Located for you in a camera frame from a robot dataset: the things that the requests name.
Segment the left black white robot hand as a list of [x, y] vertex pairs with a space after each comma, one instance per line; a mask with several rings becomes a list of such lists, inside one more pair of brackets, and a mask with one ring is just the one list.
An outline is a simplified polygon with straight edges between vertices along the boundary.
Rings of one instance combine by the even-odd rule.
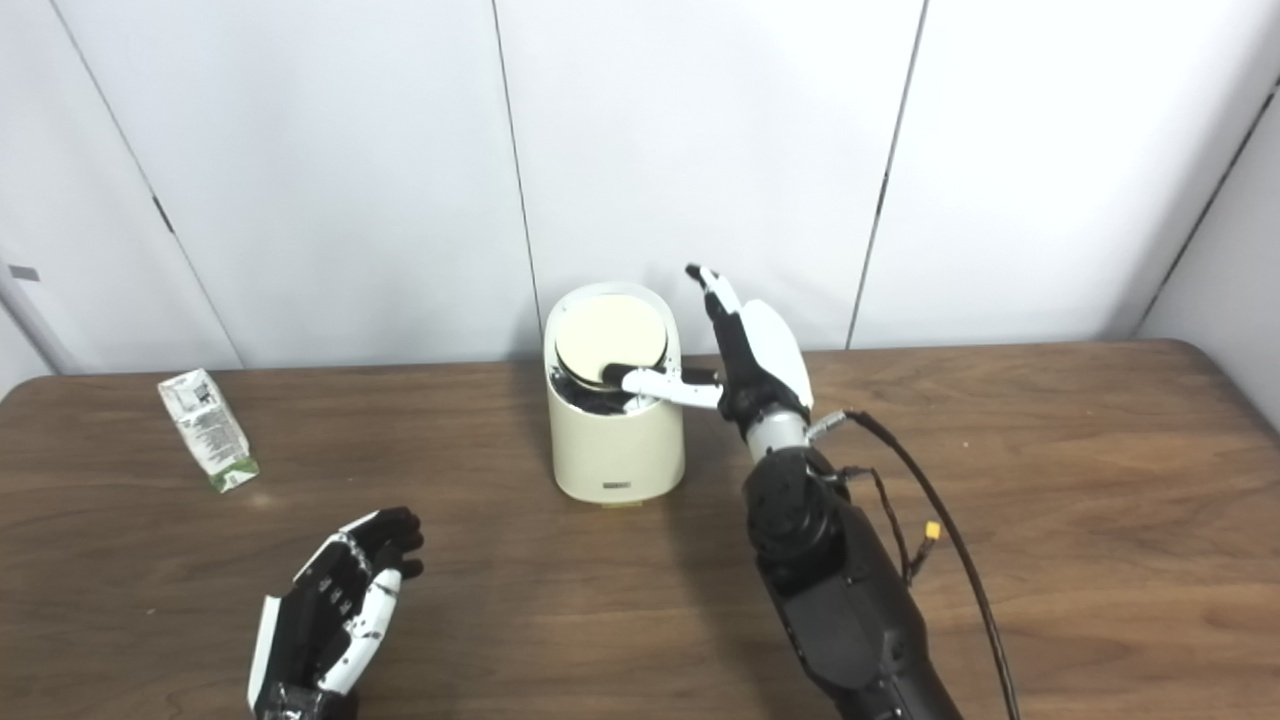
[[265, 597], [247, 685], [256, 719], [358, 716], [357, 684], [424, 571], [422, 544], [413, 511], [381, 509], [329, 534], [283, 596]]

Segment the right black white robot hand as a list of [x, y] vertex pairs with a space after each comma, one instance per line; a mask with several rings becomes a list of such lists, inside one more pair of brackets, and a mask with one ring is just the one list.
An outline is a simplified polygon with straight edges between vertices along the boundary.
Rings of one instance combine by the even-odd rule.
[[690, 263], [685, 273], [701, 288], [722, 373], [692, 380], [682, 372], [608, 363], [602, 369], [605, 386], [685, 407], [714, 409], [744, 434], [780, 413], [794, 415], [805, 430], [814, 395], [787, 322], [759, 299], [741, 301], [730, 281], [709, 266]]

